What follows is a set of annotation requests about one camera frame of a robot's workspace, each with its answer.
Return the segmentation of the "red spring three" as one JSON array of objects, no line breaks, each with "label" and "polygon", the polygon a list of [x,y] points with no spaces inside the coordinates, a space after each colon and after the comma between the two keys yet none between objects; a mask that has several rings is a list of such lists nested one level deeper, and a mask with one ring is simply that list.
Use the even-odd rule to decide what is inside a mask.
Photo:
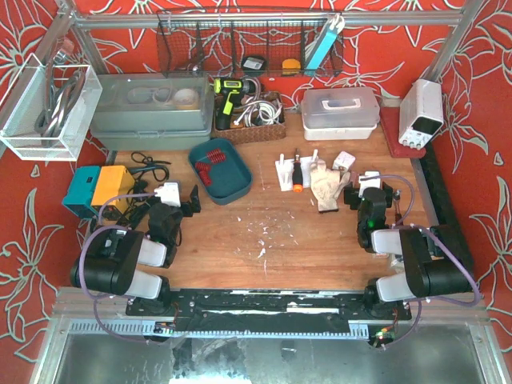
[{"label": "red spring three", "polygon": [[212,184],[212,180],[209,176],[209,172],[206,171],[206,170],[200,170],[199,171],[199,176],[200,176],[200,179],[202,180],[202,183],[205,185],[205,186],[210,186]]}]

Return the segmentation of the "red spring two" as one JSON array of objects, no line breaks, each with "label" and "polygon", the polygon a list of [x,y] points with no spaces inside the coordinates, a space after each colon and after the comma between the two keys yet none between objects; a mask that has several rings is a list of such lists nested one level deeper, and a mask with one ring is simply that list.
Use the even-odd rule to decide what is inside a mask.
[{"label": "red spring two", "polygon": [[205,163],[205,162],[196,162],[195,163],[195,168],[197,170],[205,170],[205,171],[208,171],[209,168],[210,168],[210,164],[209,163]]}]

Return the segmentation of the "red spring one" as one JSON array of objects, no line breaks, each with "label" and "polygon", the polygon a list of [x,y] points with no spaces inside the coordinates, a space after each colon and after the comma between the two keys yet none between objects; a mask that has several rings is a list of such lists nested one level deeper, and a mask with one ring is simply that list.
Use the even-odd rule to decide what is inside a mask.
[{"label": "red spring one", "polygon": [[225,154],[219,148],[208,151],[206,153],[206,157],[210,160],[212,164],[219,164],[221,162],[224,162],[226,159]]}]

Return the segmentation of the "orange black screwdriver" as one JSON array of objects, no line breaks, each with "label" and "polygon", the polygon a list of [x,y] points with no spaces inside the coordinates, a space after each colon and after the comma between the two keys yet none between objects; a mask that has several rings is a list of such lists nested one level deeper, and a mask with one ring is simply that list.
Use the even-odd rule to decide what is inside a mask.
[{"label": "orange black screwdriver", "polygon": [[292,184],[293,192],[300,193],[303,191],[302,164],[299,149],[296,149],[294,153]]}]

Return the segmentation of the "white peg base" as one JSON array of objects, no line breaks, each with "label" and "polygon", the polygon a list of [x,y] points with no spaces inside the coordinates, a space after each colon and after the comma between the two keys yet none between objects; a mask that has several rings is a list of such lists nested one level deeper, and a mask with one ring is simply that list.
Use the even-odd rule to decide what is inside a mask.
[{"label": "white peg base", "polygon": [[279,155],[275,162],[280,190],[302,192],[311,185],[310,166],[318,159],[318,150],[315,149],[311,156],[302,157],[296,153],[293,158],[285,159],[284,154]]}]

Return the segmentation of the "teal plastic tray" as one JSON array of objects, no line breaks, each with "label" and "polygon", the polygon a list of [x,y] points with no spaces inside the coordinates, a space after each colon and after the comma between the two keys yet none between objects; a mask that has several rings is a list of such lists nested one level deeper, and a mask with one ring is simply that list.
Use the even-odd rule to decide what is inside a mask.
[{"label": "teal plastic tray", "polygon": [[[208,151],[219,148],[226,156],[224,162],[212,164],[206,157]],[[230,204],[245,195],[247,195],[252,186],[252,173],[247,164],[243,161],[241,155],[234,145],[224,138],[213,138],[207,142],[192,148],[188,155],[190,165],[195,174],[199,177],[199,171],[195,168],[196,162],[205,162],[210,164],[208,170],[212,180],[210,186],[204,186],[207,195],[211,200],[220,206]]]}]

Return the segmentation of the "white plastic storage box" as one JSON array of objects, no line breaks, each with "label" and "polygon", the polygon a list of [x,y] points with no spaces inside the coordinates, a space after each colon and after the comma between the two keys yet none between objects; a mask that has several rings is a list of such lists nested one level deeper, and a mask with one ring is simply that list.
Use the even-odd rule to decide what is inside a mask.
[{"label": "white plastic storage box", "polygon": [[308,90],[301,113],[307,141],[368,139],[380,121],[380,107],[369,87]]}]

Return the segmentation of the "yellow teal box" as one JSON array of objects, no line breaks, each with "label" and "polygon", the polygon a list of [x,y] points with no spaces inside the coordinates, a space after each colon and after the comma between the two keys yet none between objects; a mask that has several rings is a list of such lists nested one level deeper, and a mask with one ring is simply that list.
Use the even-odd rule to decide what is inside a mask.
[{"label": "yellow teal box", "polygon": [[62,205],[80,219],[90,219],[107,200],[128,194],[134,185],[125,166],[82,166],[76,169]]}]

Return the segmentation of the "white power supply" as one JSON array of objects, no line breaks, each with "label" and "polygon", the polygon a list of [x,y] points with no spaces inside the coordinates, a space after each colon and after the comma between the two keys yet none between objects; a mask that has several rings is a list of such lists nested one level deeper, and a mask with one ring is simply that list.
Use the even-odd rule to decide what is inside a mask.
[{"label": "white power supply", "polygon": [[440,130],[443,121],[441,85],[418,79],[399,107],[398,142],[420,150]]}]

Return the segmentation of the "grey plastic toolbox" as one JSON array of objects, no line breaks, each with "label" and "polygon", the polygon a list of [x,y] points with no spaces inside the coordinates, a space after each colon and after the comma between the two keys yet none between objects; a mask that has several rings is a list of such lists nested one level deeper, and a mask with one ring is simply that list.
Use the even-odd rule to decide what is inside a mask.
[{"label": "grey plastic toolbox", "polygon": [[90,132],[115,151],[188,150],[210,139],[214,92],[206,77],[104,74]]}]

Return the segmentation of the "black round tin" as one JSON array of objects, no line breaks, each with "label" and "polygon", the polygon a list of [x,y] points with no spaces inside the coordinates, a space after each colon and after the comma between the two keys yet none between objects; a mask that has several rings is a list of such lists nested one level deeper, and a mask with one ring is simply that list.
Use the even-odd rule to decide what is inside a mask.
[{"label": "black round tin", "polygon": [[249,55],[242,59],[241,69],[247,76],[259,77],[266,72],[267,60],[260,55]]}]

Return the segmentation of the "clear acrylic bin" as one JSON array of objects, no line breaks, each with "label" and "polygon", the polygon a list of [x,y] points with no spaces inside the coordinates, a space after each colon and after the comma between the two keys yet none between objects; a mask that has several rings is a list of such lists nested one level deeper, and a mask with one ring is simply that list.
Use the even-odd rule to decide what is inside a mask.
[{"label": "clear acrylic bin", "polygon": [[21,160],[76,162],[102,93],[92,66],[31,54],[1,100],[1,143]]}]

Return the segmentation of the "blue white book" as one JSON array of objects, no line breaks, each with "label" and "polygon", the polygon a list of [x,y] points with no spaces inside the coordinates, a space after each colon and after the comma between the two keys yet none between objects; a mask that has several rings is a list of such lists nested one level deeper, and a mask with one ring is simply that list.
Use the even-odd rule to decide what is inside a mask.
[{"label": "blue white book", "polygon": [[341,14],[332,14],[327,18],[319,35],[305,48],[305,75],[315,74],[345,25],[346,21]]}]

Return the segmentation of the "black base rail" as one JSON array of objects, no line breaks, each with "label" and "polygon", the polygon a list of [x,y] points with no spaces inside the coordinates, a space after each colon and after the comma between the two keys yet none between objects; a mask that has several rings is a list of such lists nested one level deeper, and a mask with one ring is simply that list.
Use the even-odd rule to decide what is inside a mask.
[{"label": "black base rail", "polygon": [[126,314],[158,318],[169,330],[246,336],[338,336],[351,325],[412,318],[403,302],[382,302],[371,290],[164,289],[129,302]]}]

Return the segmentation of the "green cordless drill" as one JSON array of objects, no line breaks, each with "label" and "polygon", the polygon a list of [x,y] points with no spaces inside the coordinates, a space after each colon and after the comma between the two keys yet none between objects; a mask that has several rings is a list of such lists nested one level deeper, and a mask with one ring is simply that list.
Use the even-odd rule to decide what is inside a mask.
[{"label": "green cordless drill", "polygon": [[216,112],[215,128],[216,130],[228,130],[234,108],[241,105],[246,94],[254,94],[257,85],[248,78],[216,78],[213,88],[216,94],[222,96],[222,102]]}]

